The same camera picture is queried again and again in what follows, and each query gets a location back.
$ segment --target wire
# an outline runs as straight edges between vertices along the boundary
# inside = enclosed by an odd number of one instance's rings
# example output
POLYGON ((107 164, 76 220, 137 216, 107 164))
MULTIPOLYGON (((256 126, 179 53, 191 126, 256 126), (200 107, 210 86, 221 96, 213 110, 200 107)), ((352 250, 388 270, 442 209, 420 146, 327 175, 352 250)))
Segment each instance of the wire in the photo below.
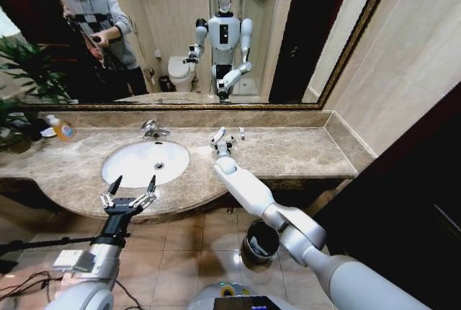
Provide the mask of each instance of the wire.
POLYGON ((42 284, 40 289, 46 288, 46 298, 48 300, 48 303, 50 303, 51 302, 51 300, 50 300, 50 282, 51 281, 60 281, 60 280, 62 280, 62 278, 52 278, 50 272, 48 272, 48 271, 42 271, 42 272, 31 274, 31 276, 28 277, 26 279, 26 281, 24 281, 23 283, 20 283, 19 285, 8 286, 8 287, 0 289, 0 292, 2 292, 2 291, 5 291, 5 290, 8 290, 10 288, 13 288, 12 291, 4 294, 3 296, 0 296, 0 301, 3 301, 4 299, 9 298, 9 297, 21 296, 28 289, 34 287, 35 285, 42 284), (31 284, 27 285, 27 287, 23 288, 23 286, 25 286, 28 282, 30 282, 31 280, 33 280, 37 276, 45 276, 46 278, 40 279, 38 281, 35 281, 34 283, 31 283, 31 284))
POLYGON ((135 297, 133 297, 133 296, 130 294, 130 292, 128 292, 128 290, 126 289, 126 287, 125 287, 124 285, 122 285, 122 284, 120 283, 119 280, 116 280, 115 282, 116 282, 116 284, 118 284, 118 286, 120 286, 120 287, 126 292, 126 294, 128 295, 128 297, 130 297, 130 298, 131 298, 132 300, 134 300, 134 302, 136 303, 136 306, 129 306, 129 307, 125 308, 125 310, 130 310, 130 309, 140 309, 140 310, 143 310, 143 308, 142 308, 141 305, 139 304, 139 301, 138 301, 135 297))

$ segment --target glass shower door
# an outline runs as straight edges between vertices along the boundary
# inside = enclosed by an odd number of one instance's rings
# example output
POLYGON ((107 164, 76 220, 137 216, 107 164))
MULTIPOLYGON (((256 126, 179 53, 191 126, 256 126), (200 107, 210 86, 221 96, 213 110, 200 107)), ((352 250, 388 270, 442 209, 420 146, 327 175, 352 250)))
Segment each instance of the glass shower door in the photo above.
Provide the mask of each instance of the glass shower door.
MULTIPOLYGON (((210 13, 214 15, 218 10, 216 0, 210 0, 210 13)), ((269 35, 272 26, 272 15, 275 0, 233 0, 232 11, 240 19, 250 18, 253 21, 253 35, 251 37, 251 51, 249 60, 253 63, 253 70, 245 74, 234 86, 230 100, 233 102, 258 102, 262 78, 266 66, 269 35)), ((236 49, 234 65, 241 62, 240 48, 236 49)))

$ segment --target chrome faucet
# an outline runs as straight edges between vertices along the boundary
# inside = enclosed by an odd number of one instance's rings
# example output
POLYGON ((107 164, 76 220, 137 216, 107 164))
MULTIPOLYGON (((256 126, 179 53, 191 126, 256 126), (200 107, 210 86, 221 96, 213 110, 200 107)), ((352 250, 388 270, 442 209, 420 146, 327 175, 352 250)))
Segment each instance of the chrome faucet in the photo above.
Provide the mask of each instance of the chrome faucet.
POLYGON ((162 130, 155 120, 147 120, 141 126, 141 132, 144 133, 144 139, 151 139, 152 137, 169 136, 170 131, 162 130))

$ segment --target black pants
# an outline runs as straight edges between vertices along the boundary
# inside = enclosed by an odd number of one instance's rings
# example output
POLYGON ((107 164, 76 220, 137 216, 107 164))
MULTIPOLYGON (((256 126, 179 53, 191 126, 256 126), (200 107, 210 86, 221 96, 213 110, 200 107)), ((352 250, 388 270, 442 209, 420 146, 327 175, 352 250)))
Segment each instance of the black pants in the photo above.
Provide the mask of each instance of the black pants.
POLYGON ((140 67, 126 71, 108 71, 105 80, 108 100, 124 99, 130 97, 131 93, 128 89, 130 85, 131 92, 134 95, 148 94, 144 75, 140 67))

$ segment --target bathroom sink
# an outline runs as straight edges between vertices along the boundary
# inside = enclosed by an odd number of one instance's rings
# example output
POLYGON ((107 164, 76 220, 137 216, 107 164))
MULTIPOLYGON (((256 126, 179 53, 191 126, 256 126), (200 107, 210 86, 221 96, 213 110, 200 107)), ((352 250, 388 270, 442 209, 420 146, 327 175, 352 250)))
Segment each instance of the bathroom sink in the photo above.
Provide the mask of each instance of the bathroom sink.
POLYGON ((123 176, 120 187, 147 187, 156 175, 161 185, 179 177, 189 164, 189 153, 172 142, 147 141, 118 149, 102 165, 102 178, 108 184, 123 176))

